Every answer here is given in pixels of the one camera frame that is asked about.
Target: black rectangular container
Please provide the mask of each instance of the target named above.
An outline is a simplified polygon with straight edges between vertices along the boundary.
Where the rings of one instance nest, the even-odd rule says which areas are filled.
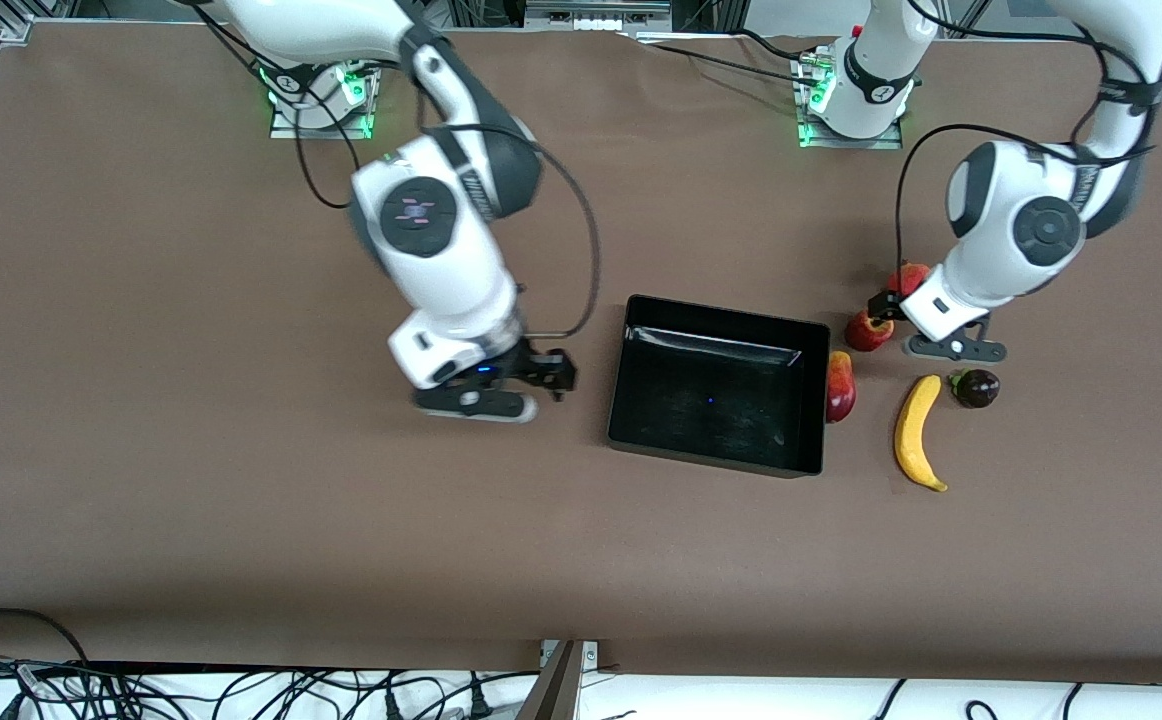
[[[608,441],[779,477],[822,470],[829,327],[634,295]]]

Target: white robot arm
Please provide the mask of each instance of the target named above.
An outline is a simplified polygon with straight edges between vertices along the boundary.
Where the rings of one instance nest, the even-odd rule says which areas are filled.
[[[894,0],[909,3],[909,0]],[[1145,172],[1145,152],[1162,94],[1162,0],[1049,0],[1102,51],[1092,132],[1081,145],[1049,145],[1045,154],[1020,142],[988,142],[966,158],[948,183],[946,209],[959,245],[937,265],[901,310],[924,337],[909,351],[961,357],[955,336],[995,307],[1038,290],[1074,260],[1088,238],[1128,217]]]
[[[530,132],[426,27],[408,0],[218,0],[267,82],[288,69],[380,60],[433,101],[444,125],[358,170],[349,214],[363,246],[413,305],[390,336],[394,359],[431,415],[526,422],[535,401],[508,379],[572,389],[561,351],[525,340],[517,285],[488,229],[531,204],[541,165]],[[294,95],[310,88],[292,78]]]

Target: brown table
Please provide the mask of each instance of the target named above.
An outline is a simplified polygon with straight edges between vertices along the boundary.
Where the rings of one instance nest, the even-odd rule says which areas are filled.
[[[858,357],[824,475],[766,478],[604,446],[623,301],[841,325],[885,278],[902,154],[801,150],[784,82],[607,33],[457,45],[604,233],[580,388],[525,427],[408,405],[385,345],[407,305],[203,28],[43,24],[1,52],[0,605],[114,658],[507,667],[597,638],[641,674],[1162,681],[1162,124],[1134,217],[996,316],[1000,401],[939,401],[949,492],[891,453],[906,388],[948,368],[895,347]],[[985,42],[923,69],[911,141],[1064,137],[1096,72]],[[367,154],[415,136],[397,77],[376,128]],[[981,141],[916,160],[909,258],[951,249],[946,178]],[[340,195],[344,149],[311,151]],[[495,231],[535,326],[569,323],[564,183]],[[0,622],[0,651],[60,650]]]

